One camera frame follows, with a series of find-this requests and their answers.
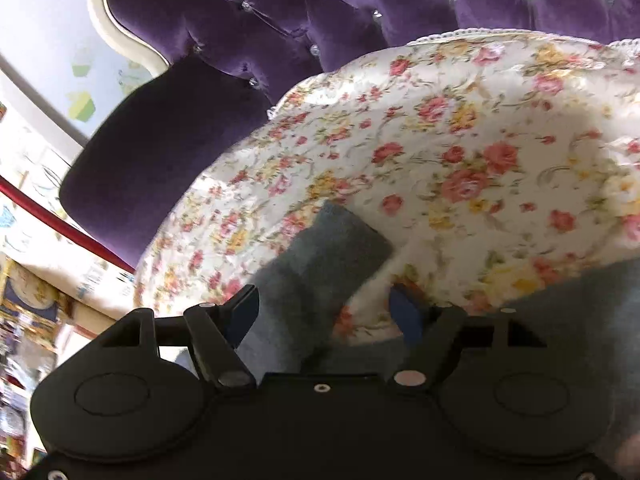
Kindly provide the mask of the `purple tufted chaise lounge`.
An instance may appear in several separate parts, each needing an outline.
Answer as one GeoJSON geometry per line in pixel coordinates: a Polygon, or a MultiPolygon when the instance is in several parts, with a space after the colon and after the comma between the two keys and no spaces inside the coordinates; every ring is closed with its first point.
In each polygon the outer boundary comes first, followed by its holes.
{"type": "Polygon", "coordinates": [[[65,177],[66,212],[136,264],[195,177],[310,76],[472,27],[599,42],[639,33],[639,0],[105,0],[168,71],[105,119],[65,177]]]}

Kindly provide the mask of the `floral bed cover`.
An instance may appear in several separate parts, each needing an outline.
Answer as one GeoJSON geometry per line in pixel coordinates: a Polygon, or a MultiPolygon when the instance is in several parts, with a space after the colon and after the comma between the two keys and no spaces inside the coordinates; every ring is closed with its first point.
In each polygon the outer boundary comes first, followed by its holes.
{"type": "Polygon", "coordinates": [[[134,304],[229,299],[345,206],[394,246],[334,337],[393,338],[405,285],[481,314],[639,253],[639,45],[490,30],[423,38],[296,84],[203,170],[138,265],[134,304]]]}

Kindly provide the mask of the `grey knit garment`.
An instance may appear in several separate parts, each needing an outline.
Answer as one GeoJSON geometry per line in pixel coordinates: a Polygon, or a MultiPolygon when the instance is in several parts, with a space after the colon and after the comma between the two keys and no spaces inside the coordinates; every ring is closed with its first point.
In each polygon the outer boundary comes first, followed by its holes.
{"type": "Polygon", "coordinates": [[[515,301],[537,334],[573,341],[605,382],[612,422],[569,456],[506,456],[458,434],[434,396],[400,388],[404,337],[332,344],[346,300],[390,258],[390,243],[346,209],[314,224],[254,277],[258,318],[239,348],[262,381],[256,403],[212,420],[171,479],[634,479],[639,474],[639,263],[591,270],[515,301]]]}

